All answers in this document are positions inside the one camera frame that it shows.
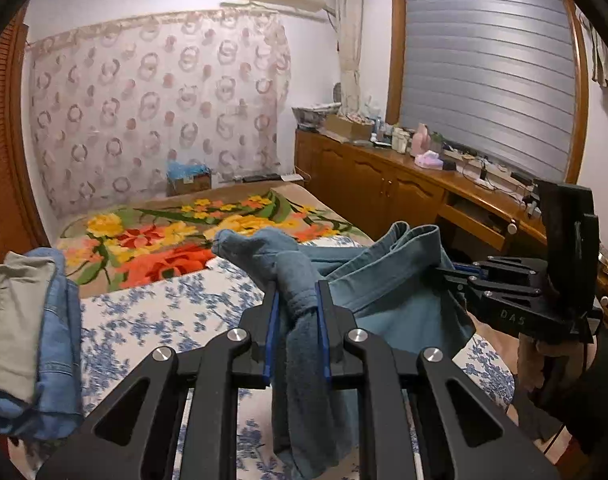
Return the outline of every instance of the curtain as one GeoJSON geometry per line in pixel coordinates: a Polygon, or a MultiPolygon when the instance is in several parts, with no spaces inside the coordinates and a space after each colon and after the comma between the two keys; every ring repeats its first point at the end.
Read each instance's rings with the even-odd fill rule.
{"type": "Polygon", "coordinates": [[[362,0],[335,0],[343,114],[360,109],[362,0]]]}
{"type": "Polygon", "coordinates": [[[584,13],[577,8],[577,17],[582,23],[582,26],[591,35],[593,43],[593,81],[599,83],[600,86],[608,86],[608,48],[602,41],[602,38],[597,33],[593,24],[588,21],[584,13]]]}
{"type": "Polygon", "coordinates": [[[223,180],[278,169],[290,52],[274,12],[116,20],[30,51],[31,135],[59,218],[161,194],[169,160],[223,180]]]}

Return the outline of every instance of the beige folded garment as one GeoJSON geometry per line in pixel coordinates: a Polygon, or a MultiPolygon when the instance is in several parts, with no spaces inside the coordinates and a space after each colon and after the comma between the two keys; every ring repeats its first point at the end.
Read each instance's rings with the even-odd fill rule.
{"type": "Polygon", "coordinates": [[[0,390],[32,402],[44,303],[55,262],[8,253],[0,265],[0,390]]]}

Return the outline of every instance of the metal bolt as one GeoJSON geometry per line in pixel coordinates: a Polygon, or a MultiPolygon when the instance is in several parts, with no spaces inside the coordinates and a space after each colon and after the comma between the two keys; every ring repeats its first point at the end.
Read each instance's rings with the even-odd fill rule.
{"type": "Polygon", "coordinates": [[[153,350],[153,359],[155,361],[166,361],[171,358],[173,351],[168,346],[161,346],[153,350]]]}
{"type": "Polygon", "coordinates": [[[444,354],[439,348],[427,348],[424,350],[424,358],[431,363],[439,363],[444,357],[444,354]]]}
{"type": "Polygon", "coordinates": [[[244,339],[246,339],[246,336],[248,334],[246,333],[246,330],[244,330],[243,328],[233,328],[231,330],[228,331],[228,334],[226,334],[226,337],[228,337],[231,341],[244,341],[244,339]]]}
{"type": "Polygon", "coordinates": [[[361,343],[362,341],[366,341],[368,336],[369,336],[369,333],[366,332],[366,330],[362,330],[361,328],[353,328],[353,330],[351,330],[348,333],[348,339],[350,339],[351,341],[354,341],[356,343],[361,343]]]}

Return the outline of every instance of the window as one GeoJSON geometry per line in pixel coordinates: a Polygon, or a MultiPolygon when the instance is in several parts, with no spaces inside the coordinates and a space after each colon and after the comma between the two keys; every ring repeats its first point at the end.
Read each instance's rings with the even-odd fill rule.
{"type": "Polygon", "coordinates": [[[399,123],[564,180],[578,97],[564,0],[404,1],[399,123]]]}

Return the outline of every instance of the bed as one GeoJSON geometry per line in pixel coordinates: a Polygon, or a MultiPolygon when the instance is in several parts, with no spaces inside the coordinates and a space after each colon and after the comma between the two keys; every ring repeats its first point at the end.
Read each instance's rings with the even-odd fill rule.
{"type": "MultiPolygon", "coordinates": [[[[84,413],[153,349],[187,351],[235,327],[263,294],[238,267],[210,253],[217,230],[251,234],[275,226],[299,242],[367,246],[372,240],[296,184],[261,183],[166,198],[74,219],[58,241],[82,298],[84,413]]],[[[453,361],[500,407],[513,378],[491,344],[476,333],[453,361]]],[[[175,460],[177,478],[190,401],[175,460]]],[[[23,469],[35,471],[44,447],[26,447],[23,469]]],[[[241,390],[238,479],[285,479],[272,452],[271,391],[241,390]]],[[[322,478],[357,479],[358,454],[322,478]]]]}

